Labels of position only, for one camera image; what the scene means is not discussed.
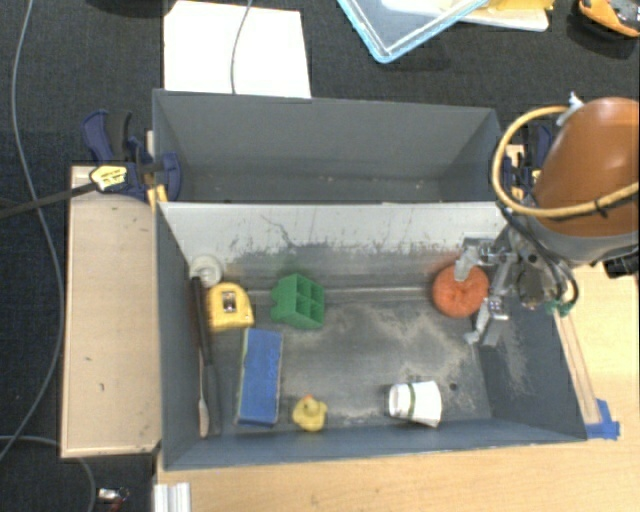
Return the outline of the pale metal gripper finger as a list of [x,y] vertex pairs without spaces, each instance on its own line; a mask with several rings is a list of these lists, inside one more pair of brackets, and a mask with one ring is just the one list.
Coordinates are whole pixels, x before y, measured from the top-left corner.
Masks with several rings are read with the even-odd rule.
[[496,346],[510,317],[503,298],[488,298],[481,305],[475,327],[464,335],[469,345]]
[[486,267],[492,263],[493,242],[489,239],[465,238],[462,251],[454,264],[454,280],[464,282],[474,267]]

